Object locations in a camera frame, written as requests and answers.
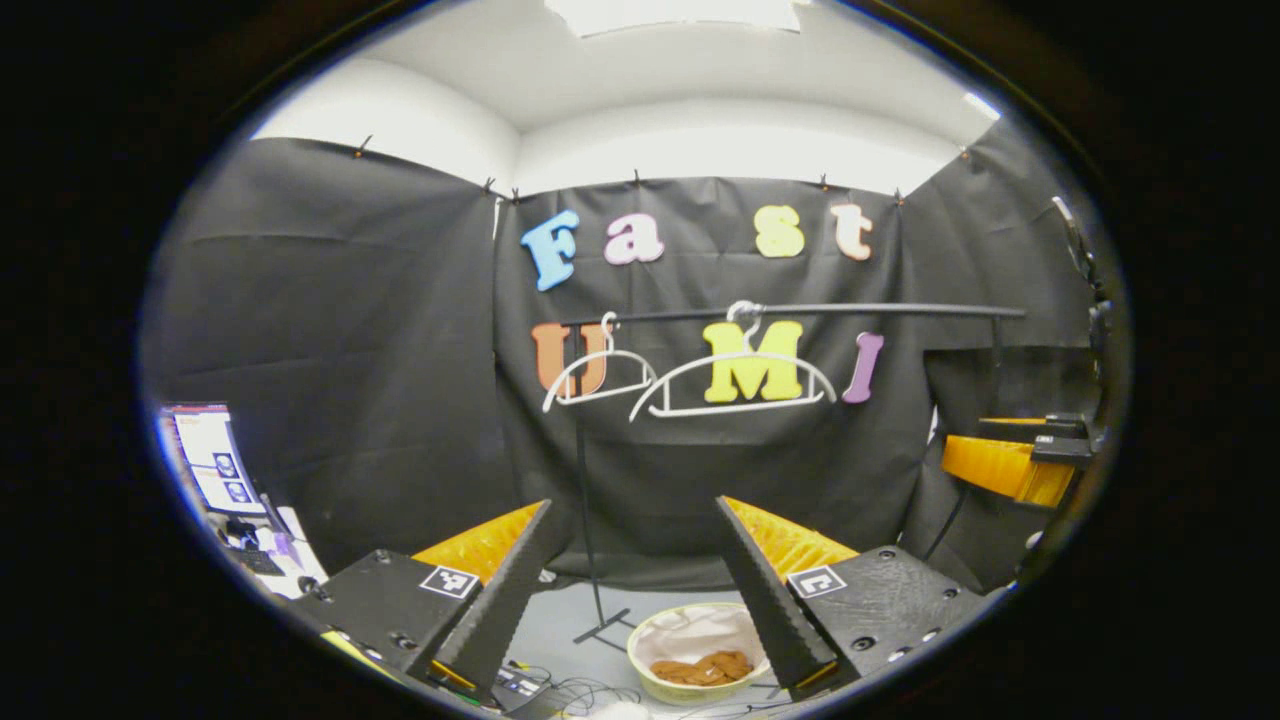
white wall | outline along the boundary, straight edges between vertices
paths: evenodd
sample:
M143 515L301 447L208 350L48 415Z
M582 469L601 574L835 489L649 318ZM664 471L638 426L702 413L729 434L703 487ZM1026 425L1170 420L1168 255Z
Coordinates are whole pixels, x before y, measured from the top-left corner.
M521 195L663 177L751 177L904 195L960 147L850 110L769 100L694 100L622 108L524 136Z
M909 195L960 151L850 110L705 99L617 108L521 136L449 87L353 59L303 87L253 136L303 137L396 155L508 195L659 177L755 177Z
M515 184L520 135L449 87L381 60L352 59L301 88L253 135L360 146L484 184Z

gray floor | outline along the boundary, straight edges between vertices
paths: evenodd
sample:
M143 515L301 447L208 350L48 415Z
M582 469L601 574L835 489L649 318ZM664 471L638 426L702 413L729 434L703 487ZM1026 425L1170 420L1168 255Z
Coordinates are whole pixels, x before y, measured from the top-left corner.
M769 712L768 706L785 703L790 696L777 687L772 673L762 675L751 687L713 706L681 707L667 705L648 694L640 687L640 676L627 660L626 643L632 626L649 616L671 607L694 602L741 602L736 591L704 593L634 592L600 588L600 606L609 619L622 610L630 610L622 623L614 623L580 643L573 639L599 625L595 597L589 583L579 583L557 591L534 593L529 607L516 629L507 656L550 673L553 683L582 678L594 684L566 682L559 693L567 706L566 715L589 716L603 707L626 698L639 700L655 720L732 720L748 714L756 716ZM589 688L609 687L621 691L595 692Z

black wire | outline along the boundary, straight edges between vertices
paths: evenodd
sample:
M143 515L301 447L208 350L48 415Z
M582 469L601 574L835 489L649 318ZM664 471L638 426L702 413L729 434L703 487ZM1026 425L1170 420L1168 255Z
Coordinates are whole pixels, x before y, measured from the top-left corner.
M772 710L774 707L782 707L783 705L791 705L795 701L792 701L792 700L785 700L785 701L781 701L781 702L768 702L768 701L765 701L765 703L724 702L724 703L719 703L719 705L708 705L705 707L699 707L698 710L690 710L689 712L681 715L676 720L685 720L686 717L691 717L691 716L694 716L698 712L703 712L705 710L714 710L717 707L746 706L746 710L744 710L741 712L730 712L730 714L726 714L726 715L707 715L707 716L704 716L704 720L710 720L710 719L714 719L714 717L742 717L744 715L750 715L751 712L754 712L756 710Z
M951 515L947 516L947 521L942 523L942 529L938 530L938 537L933 538L933 544L931 544L929 550L927 550L924 555L920 556L922 562L927 562L929 557L933 555L933 551L938 548L938 544L942 542L942 538L947 534L947 530L951 529L951 523L955 523L956 515L960 515L960 506L964 505L964 498L966 497L969 497L969 483L961 483L960 497L956 498L956 503L951 509Z
M539 683L549 683L549 682L552 682L552 671L548 670L548 669L545 669L545 667L543 667L541 665L524 665L524 666L517 666L517 670L541 670L543 673L547 673L547 676L545 678L534 678L534 679L538 680Z
M564 714L568 714L568 708L572 707L573 703L581 701L582 698L589 698L588 702L582 706L582 711L589 712L593 707L595 707L596 693L599 694L612 693L618 700L635 703L639 703L641 700L640 692L636 689L614 688L612 685L602 683L600 680L594 680L591 678L581 678L581 676L564 678L559 683L552 685L553 691L561 691L568 688L573 688L573 691L580 691L581 688L586 688L586 692L579 692L579 694L573 696L563 706L561 706L561 712Z

yellow soft pad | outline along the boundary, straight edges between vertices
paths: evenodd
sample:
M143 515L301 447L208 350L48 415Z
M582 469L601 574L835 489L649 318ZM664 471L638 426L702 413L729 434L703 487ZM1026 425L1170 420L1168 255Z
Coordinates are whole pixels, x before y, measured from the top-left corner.
M433 544L415 555L413 560L471 573L488 585L502 561L507 559L507 552L516 544L516 539L529 527L529 521L534 519L534 514L538 512L538 507L543 502L547 501L526 505L520 510L513 510L453 536L442 543Z
M732 497L724 497L724 502L742 521L780 580L786 582L791 573L858 557L858 552L791 520Z
M1056 506L1075 471L1070 465L1033 462L1032 445L947 436L942 469L961 480L1019 502Z
M1014 425L1044 425L1048 424L1047 418L983 418L983 420L991 423L1009 423Z
M383 670L381 667L379 667L378 664L375 664L372 660L365 657L364 652L360 652L360 650L356 648L356 646L353 646L349 642L347 642L335 630L329 630L328 633L321 633L320 637L324 638L324 639L326 639L326 641L329 641L330 643L333 643L335 647L338 647L339 650L342 650L347 655L355 657L356 660L364 662L365 665L369 665L374 670L378 670L383 675L387 675L388 678L390 678L390 679L396 680L397 683L399 683L399 680L394 675L392 675L387 670Z

screw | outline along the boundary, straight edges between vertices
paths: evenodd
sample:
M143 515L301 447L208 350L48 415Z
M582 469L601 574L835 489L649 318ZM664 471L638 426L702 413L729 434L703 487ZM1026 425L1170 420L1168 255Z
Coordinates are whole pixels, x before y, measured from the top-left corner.
M413 650L417 647L417 643L411 641L404 633L396 632L392 633L390 637L392 642L396 643L396 647L401 650Z

